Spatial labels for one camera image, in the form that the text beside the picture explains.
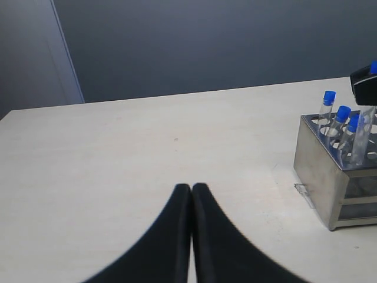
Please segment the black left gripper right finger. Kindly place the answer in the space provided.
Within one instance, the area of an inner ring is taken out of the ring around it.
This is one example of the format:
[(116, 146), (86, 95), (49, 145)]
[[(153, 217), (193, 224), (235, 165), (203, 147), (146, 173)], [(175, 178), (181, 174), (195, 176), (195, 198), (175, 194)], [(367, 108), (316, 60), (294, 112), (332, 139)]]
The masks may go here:
[(376, 64), (370, 64), (350, 75), (352, 92), (359, 106), (375, 106), (376, 100)]

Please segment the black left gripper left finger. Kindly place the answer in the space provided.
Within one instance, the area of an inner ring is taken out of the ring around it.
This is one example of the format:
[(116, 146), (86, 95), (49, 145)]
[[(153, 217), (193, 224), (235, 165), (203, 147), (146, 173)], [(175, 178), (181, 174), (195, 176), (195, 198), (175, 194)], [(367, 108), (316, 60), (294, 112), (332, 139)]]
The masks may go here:
[(122, 256), (87, 282), (187, 282), (192, 194), (177, 184), (147, 232)]

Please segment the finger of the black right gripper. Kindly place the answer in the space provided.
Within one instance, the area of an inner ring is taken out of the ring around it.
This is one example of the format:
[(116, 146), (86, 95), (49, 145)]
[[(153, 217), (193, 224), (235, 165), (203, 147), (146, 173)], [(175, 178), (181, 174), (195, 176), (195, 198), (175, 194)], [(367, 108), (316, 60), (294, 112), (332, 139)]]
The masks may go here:
[(231, 222), (205, 183), (192, 188), (197, 282), (305, 282), (255, 247)]

